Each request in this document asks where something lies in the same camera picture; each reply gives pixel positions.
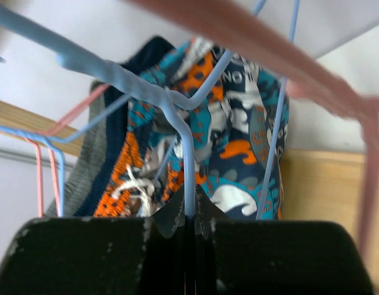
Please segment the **wooden clothes rack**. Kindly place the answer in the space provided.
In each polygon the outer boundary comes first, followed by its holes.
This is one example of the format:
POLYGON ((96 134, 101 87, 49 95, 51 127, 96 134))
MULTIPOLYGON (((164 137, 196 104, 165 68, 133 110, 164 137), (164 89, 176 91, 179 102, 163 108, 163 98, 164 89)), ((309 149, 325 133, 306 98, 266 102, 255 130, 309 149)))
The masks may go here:
MULTIPOLYGON (((287 150, 281 163, 283 217, 335 221, 354 235, 363 167, 358 153, 287 150)), ((367 267, 379 292, 379 191, 370 233, 367 267)))

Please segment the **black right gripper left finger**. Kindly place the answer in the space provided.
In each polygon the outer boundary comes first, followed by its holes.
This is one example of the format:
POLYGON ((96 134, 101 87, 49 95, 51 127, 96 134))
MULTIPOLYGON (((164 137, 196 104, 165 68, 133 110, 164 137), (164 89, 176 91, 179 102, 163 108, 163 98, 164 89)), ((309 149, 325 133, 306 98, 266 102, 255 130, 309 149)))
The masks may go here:
POLYGON ((0 264, 0 294, 183 294, 183 190, 149 218, 36 218, 0 264))

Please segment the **pink hanger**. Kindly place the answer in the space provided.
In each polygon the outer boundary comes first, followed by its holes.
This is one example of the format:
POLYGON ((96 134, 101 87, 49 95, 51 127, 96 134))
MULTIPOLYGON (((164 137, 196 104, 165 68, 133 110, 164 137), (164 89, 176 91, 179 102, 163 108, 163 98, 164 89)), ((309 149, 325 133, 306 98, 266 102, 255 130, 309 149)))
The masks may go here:
POLYGON ((363 96, 234 1, 134 1, 260 65, 286 76, 292 98, 306 98, 329 113, 357 120, 366 144, 357 247, 367 257, 379 183, 379 96, 363 96))
POLYGON ((57 216, 60 217, 60 189, 58 185, 58 174, 57 174, 57 165, 55 162, 55 154, 54 151, 49 149, 49 160, 50 160, 50 167, 52 171, 52 182, 54 187, 54 196, 55 196, 55 205, 56 205, 56 212, 57 216))
MULTIPOLYGON (((89 109, 89 120, 96 118, 102 111, 105 110, 107 103, 103 92, 108 89, 108 85, 93 82, 90 88, 89 96, 69 113, 55 122, 50 129, 41 132, 43 135, 57 135, 68 124, 70 124, 80 113, 89 109)), ((38 196, 38 211, 41 216, 56 216, 58 215, 58 176, 56 171, 54 151, 49 150, 50 163, 52 164, 52 180, 54 184, 55 200, 49 205, 46 211, 43 210, 44 191, 43 191, 43 176, 42 176, 42 157, 41 147, 33 140, 26 140, 35 148, 36 154, 36 179, 37 179, 37 196, 38 196)), ((106 120, 102 119, 96 126, 85 132, 81 151, 73 171, 65 182, 65 201, 64 201, 64 216, 74 216, 75 212, 82 205, 86 197, 91 192, 92 185, 96 176, 100 172, 102 165, 105 162, 106 154, 106 120)))

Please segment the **blue hanger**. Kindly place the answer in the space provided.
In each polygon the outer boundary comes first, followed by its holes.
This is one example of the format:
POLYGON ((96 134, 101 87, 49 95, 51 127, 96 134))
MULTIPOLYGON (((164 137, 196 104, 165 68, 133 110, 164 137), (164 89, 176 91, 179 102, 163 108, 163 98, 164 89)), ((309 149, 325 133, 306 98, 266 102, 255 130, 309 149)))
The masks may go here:
MULTIPOLYGON (((93 77, 94 82, 108 85, 108 89, 103 92, 107 103, 105 109, 123 95, 129 96, 124 104, 138 100, 158 108, 175 130, 175 137, 182 142, 184 182, 178 190, 184 191, 185 214, 194 216, 195 187, 199 185, 195 177, 194 142, 191 129, 179 110, 190 111, 202 103, 232 58, 230 51, 197 37, 180 47, 174 47, 154 66, 136 75, 121 64, 105 60, 1 4, 0 26, 53 51, 63 68, 88 75, 93 77)), ((66 144, 52 143, 65 156, 64 187, 78 160, 84 134, 85 132, 66 144)), ((267 195, 271 168, 266 164, 262 196, 267 195)), ((140 203, 140 210, 136 213, 138 217, 151 216, 168 203, 157 206, 152 200, 136 202, 140 203)))
POLYGON ((48 149, 54 151, 55 154, 55 162, 57 165, 57 174, 58 174, 58 185, 60 189, 60 217, 64 215, 64 201, 65 201, 65 191, 64 191, 64 176, 65 176, 65 156, 64 153, 52 143, 57 142, 60 144, 69 143, 77 138, 79 138, 84 132, 88 131, 90 128, 94 127, 95 124, 98 123, 100 119, 104 119, 109 116, 111 113, 115 112, 117 108, 120 108, 129 98, 128 95, 123 95, 120 99, 116 100, 113 104, 107 107, 103 112, 101 112, 98 117, 96 117, 93 121, 91 121, 88 125, 86 125, 82 130, 74 132, 72 135, 66 138, 58 138, 56 134, 58 134, 61 130, 63 130, 69 123, 71 123, 80 113, 85 110, 88 105, 90 105, 93 101, 95 101, 99 95, 101 95, 108 86, 103 84, 97 87, 86 99, 76 105, 69 113, 64 115, 58 122, 56 122, 52 127, 48 130, 31 132, 22 130, 19 128, 6 127, 0 125, 0 132, 8 133, 10 135, 19 136, 25 138, 27 141, 31 142, 36 147, 36 164, 37 164, 37 183, 38 183, 38 203, 39 210, 43 210, 43 180, 42 180, 42 171, 41 171, 41 151, 39 147, 39 143, 42 142, 48 149))

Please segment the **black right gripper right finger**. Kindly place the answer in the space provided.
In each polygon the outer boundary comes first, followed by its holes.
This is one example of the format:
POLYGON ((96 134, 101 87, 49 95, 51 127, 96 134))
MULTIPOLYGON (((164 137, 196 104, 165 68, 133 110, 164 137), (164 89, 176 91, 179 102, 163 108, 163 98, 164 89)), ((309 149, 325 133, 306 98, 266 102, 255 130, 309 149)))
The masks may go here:
POLYGON ((198 294, 373 294, 350 234, 327 221, 227 217, 196 188, 198 294))

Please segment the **navy blue shorts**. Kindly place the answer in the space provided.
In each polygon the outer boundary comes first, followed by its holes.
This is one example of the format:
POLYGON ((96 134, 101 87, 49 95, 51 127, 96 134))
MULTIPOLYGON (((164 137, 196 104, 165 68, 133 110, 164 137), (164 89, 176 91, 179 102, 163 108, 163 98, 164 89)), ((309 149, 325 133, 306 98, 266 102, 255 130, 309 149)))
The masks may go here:
MULTIPOLYGON (((164 38, 152 37, 130 60, 122 63, 121 66, 139 75, 142 71, 154 66, 164 54, 173 48, 173 45, 164 38)), ((90 192, 77 206, 76 211, 72 213, 73 216, 92 216, 94 214, 124 144, 127 131, 127 110, 128 104, 124 104, 106 118, 105 137, 107 146, 104 163, 98 174, 93 178, 90 192)))

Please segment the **patterned blue orange shorts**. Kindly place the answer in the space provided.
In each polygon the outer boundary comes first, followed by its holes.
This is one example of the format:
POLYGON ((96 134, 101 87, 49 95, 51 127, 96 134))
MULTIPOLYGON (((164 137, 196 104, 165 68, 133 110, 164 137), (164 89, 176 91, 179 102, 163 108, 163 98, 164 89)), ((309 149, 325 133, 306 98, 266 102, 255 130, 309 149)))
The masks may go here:
MULTIPOLYGON (((230 218, 281 215, 279 162, 287 137, 287 101, 267 195, 261 194, 279 92, 274 76, 235 54, 202 103, 190 111, 179 110, 192 132, 196 182, 230 218)), ((94 216, 127 216, 139 200, 163 205, 183 182, 182 142, 175 130, 158 108, 130 100, 126 137, 94 216)))

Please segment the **grey shorts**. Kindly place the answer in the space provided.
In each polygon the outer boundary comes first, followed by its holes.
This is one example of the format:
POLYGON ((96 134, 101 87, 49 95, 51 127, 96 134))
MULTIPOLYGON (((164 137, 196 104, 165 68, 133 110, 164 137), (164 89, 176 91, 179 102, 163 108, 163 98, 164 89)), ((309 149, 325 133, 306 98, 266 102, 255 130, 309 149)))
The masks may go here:
POLYGON ((78 160, 65 182, 64 216, 75 214, 91 191, 106 157, 106 120, 84 134, 78 160))

